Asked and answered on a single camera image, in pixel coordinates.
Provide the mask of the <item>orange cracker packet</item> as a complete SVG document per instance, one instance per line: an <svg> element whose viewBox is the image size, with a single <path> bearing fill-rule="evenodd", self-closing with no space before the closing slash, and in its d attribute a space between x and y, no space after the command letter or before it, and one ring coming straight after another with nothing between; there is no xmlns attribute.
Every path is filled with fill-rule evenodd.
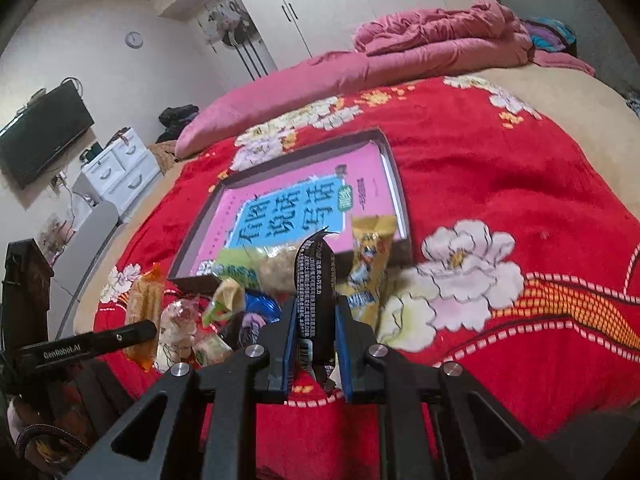
<svg viewBox="0 0 640 480"><path fill-rule="evenodd" d="M146 372L152 367L158 344L160 316L164 305L165 275L158 263L139 276L128 292L125 324L149 321L154 326L154 334L146 341L124 350L125 356L140 365Z"/></svg>

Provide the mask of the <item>clear bag meat floss snack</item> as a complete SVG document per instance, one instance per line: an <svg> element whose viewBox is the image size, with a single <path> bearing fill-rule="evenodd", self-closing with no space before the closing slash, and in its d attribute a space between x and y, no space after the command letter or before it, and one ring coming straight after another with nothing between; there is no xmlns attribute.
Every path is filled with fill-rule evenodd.
<svg viewBox="0 0 640 480"><path fill-rule="evenodd" d="M299 244L257 247L250 253L260 289L268 294L295 292L295 259Z"/></svg>

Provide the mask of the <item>black snack bar wrapper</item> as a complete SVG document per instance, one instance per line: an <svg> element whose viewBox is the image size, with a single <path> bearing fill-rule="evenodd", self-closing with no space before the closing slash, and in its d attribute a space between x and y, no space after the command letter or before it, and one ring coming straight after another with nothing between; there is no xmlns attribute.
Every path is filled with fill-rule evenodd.
<svg viewBox="0 0 640 480"><path fill-rule="evenodd" d="M294 261L298 359L322 390L335 366L335 258L328 234L322 228L305 238Z"/></svg>

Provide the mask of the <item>green snack packet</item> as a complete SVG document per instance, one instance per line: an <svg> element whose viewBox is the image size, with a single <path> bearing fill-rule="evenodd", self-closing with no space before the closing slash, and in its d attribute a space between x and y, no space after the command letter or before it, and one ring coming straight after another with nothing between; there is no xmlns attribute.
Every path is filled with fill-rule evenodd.
<svg viewBox="0 0 640 480"><path fill-rule="evenodd" d="M198 264L198 276L216 280L212 296L202 313L204 327L227 321L246 308L245 292L259 288L256 263L245 249L224 248L216 259Z"/></svg>

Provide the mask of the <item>blue snack packet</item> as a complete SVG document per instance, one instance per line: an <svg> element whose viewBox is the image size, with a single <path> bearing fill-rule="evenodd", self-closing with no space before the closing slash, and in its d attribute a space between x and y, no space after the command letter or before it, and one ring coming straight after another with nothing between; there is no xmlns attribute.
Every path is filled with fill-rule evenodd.
<svg viewBox="0 0 640 480"><path fill-rule="evenodd" d="M278 322L282 315L280 304L270 296L258 290L247 289L244 292L245 311L260 315L267 323Z"/></svg>

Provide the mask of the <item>clear wrapped pastry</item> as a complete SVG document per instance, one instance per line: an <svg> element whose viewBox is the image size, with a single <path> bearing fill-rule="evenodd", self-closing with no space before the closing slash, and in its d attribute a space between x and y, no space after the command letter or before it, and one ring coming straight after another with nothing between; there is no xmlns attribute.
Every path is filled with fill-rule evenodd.
<svg viewBox="0 0 640 480"><path fill-rule="evenodd" d="M154 368L167 372L173 365L191 359L200 311L194 299L179 299L163 310Z"/></svg>

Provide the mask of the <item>red floral blanket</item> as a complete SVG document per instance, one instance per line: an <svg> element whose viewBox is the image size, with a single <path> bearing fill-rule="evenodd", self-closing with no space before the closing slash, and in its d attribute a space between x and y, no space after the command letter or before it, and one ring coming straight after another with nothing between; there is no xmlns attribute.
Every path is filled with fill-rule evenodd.
<svg viewBox="0 0 640 480"><path fill-rule="evenodd" d="M426 365L460 362L525 427L639 397L639 223L557 124L475 76L339 94L183 133L186 166L134 233L96 310L121 326L134 280L168 266L225 178L369 128L385 134L416 264L388 277L378 340Z"/></svg>

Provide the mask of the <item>pink and blue book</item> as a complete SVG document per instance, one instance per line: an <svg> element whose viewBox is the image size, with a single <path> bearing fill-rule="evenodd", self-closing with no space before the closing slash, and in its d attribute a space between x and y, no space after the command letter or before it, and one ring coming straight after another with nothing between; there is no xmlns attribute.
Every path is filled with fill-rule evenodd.
<svg viewBox="0 0 640 480"><path fill-rule="evenodd" d="M223 188L210 205L181 272L198 275L198 264L224 248L294 243L328 228L339 254L352 249L352 218L396 214L390 163L375 142L359 143L325 158L295 164L274 161L276 173Z"/></svg>

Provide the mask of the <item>white drawer cabinet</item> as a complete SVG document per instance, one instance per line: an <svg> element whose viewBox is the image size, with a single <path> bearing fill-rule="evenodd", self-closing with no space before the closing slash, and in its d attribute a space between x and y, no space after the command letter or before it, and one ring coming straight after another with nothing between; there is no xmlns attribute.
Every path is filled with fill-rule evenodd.
<svg viewBox="0 0 640 480"><path fill-rule="evenodd" d="M72 191L92 206L111 203L122 217L159 175L155 156L126 128L81 168Z"/></svg>

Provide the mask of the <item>black clothes pile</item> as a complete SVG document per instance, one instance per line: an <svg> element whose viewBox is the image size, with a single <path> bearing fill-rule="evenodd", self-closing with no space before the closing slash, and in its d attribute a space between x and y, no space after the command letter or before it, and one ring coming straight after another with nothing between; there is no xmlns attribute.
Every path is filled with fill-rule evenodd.
<svg viewBox="0 0 640 480"><path fill-rule="evenodd" d="M156 143L177 140L182 130L198 116L199 112L200 109L193 104L165 108L158 116L158 121L165 130L157 138Z"/></svg>

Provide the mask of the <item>beige bed sheet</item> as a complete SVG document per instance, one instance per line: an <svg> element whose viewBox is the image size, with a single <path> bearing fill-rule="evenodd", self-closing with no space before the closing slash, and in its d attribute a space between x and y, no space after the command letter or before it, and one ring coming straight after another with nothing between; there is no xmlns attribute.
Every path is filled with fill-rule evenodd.
<svg viewBox="0 0 640 480"><path fill-rule="evenodd" d="M478 76L506 89L568 133L614 194L638 216L639 118L612 88L579 70L534 64Z"/></svg>

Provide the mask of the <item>pink quilt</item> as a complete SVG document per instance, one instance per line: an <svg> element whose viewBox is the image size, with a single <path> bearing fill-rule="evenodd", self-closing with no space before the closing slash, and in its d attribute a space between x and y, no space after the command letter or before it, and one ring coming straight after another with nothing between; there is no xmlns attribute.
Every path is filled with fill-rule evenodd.
<svg viewBox="0 0 640 480"><path fill-rule="evenodd" d="M536 49L524 24L495 0L478 0L463 10L388 14L360 25L350 51L308 58L216 99L182 130L175 154L187 158L329 96L528 63L594 73L573 55Z"/></svg>

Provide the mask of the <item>white wardrobe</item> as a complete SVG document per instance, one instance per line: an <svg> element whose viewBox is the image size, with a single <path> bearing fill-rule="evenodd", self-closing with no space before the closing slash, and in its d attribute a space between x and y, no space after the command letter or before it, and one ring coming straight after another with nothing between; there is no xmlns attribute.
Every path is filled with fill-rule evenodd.
<svg viewBox="0 0 640 480"><path fill-rule="evenodd" d="M475 0L151 0L189 25L233 89L328 51L348 51L363 23L416 9L464 9Z"/></svg>

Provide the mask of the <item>wall mounted television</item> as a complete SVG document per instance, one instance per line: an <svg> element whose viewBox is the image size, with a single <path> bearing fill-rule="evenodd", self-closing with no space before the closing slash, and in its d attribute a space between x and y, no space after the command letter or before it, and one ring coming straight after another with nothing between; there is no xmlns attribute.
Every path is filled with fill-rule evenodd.
<svg viewBox="0 0 640 480"><path fill-rule="evenodd" d="M1 169L24 190L93 124L75 85L65 81L1 130Z"/></svg>

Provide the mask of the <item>round wall clock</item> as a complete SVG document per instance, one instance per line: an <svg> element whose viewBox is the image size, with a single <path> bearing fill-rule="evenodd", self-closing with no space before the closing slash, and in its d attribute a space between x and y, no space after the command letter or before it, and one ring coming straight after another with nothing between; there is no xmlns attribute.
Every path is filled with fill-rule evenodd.
<svg viewBox="0 0 640 480"><path fill-rule="evenodd" d="M143 47L143 38L140 32L127 32L125 44L128 48L138 50Z"/></svg>

